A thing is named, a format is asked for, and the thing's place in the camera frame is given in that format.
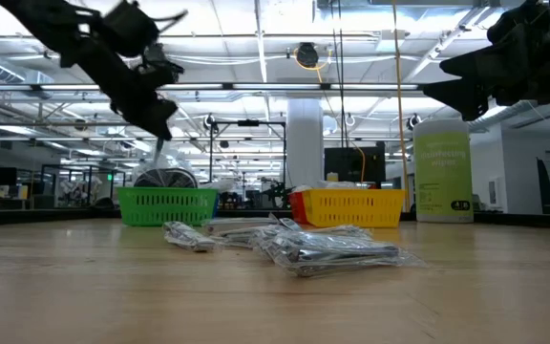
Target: clear plastic bag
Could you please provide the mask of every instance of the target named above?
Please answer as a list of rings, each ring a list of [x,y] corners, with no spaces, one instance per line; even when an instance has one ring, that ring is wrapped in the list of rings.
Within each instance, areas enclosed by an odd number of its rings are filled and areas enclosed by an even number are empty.
[[[369,231],[354,225],[340,225],[329,228],[320,228],[308,230],[309,233],[330,234],[340,236],[350,236],[366,240],[372,240],[372,234]]]
[[[249,246],[252,247],[254,251],[261,254],[264,258],[272,261],[273,257],[271,256],[271,244],[277,234],[284,231],[298,232],[300,230],[294,226],[271,225],[260,227],[255,230],[249,238]]]
[[[279,221],[276,217],[270,215],[267,218],[230,218],[230,219],[211,219],[202,223],[202,230],[208,235],[218,235],[220,232],[229,232],[231,230],[251,228],[257,226],[277,225]]]
[[[281,219],[280,221],[284,225],[283,227],[279,226],[280,228],[277,228],[276,226],[270,226],[270,227],[265,227],[262,230],[257,230],[254,232],[254,235],[249,241],[249,244],[252,246],[252,248],[255,251],[257,251],[263,257],[266,257],[270,260],[273,260],[273,256],[277,251],[277,246],[273,246],[272,244],[273,244],[273,240],[279,233],[283,231],[302,232],[302,229],[300,228],[300,226],[296,225],[294,221],[289,219]],[[371,239],[370,232],[360,228],[359,226],[351,226],[351,225],[312,229],[307,233],[350,236],[350,237],[362,238],[366,240]]]
[[[394,244],[309,232],[279,233],[269,251],[277,265],[303,277],[375,266],[424,265]]]
[[[189,187],[199,186],[192,173],[192,165],[184,160],[178,150],[165,144],[154,159],[141,163],[131,173],[134,186],[142,187]]]
[[[211,252],[218,244],[206,236],[198,233],[192,227],[181,222],[168,222],[162,226],[164,239],[169,244],[192,250],[195,252]]]
[[[348,189],[357,189],[358,185],[354,182],[328,182],[328,181],[319,181],[318,185],[320,188],[348,188]]]
[[[256,237],[256,235],[263,235],[263,233],[268,233],[268,235],[272,235],[274,237],[275,235],[277,235],[277,233],[284,230],[290,229],[279,225],[254,226],[248,228],[220,231],[213,235],[211,238],[218,241],[221,245],[228,247],[252,248],[254,247],[254,238]]]

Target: yellow basket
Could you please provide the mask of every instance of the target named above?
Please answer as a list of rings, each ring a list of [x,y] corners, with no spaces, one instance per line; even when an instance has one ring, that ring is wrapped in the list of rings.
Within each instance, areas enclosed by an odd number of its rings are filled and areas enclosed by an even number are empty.
[[[398,227],[405,190],[311,189],[303,191],[314,226]]]

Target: green basket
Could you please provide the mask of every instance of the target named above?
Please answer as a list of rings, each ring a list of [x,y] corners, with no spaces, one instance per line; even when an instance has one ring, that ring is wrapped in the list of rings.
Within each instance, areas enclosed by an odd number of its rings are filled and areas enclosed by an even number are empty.
[[[180,221],[198,226],[214,217],[216,189],[119,187],[122,222],[127,226],[162,226]]]

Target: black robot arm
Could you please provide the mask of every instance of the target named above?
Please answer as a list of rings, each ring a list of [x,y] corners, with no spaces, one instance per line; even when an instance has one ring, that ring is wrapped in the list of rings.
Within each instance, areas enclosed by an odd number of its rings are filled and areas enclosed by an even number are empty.
[[[84,70],[110,98],[114,112],[160,139],[172,138],[166,120],[178,106],[159,98],[156,89],[177,82],[183,68],[166,60],[157,25],[137,2],[122,0],[104,17],[65,0],[0,0],[0,6],[60,54],[61,68],[77,64]],[[175,23],[185,14],[169,19]],[[90,30],[81,31],[82,24]],[[130,69],[121,55],[141,56],[142,63]]]
[[[424,94],[475,120],[498,105],[520,100],[550,103],[550,3],[526,0],[487,31],[491,46],[440,63],[459,79],[424,86]]]

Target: white canister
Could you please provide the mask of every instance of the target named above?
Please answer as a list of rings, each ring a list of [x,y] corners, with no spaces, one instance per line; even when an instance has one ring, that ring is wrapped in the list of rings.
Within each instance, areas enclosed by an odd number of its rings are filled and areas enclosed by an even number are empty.
[[[413,129],[417,221],[471,223],[473,180],[468,124],[427,120]]]

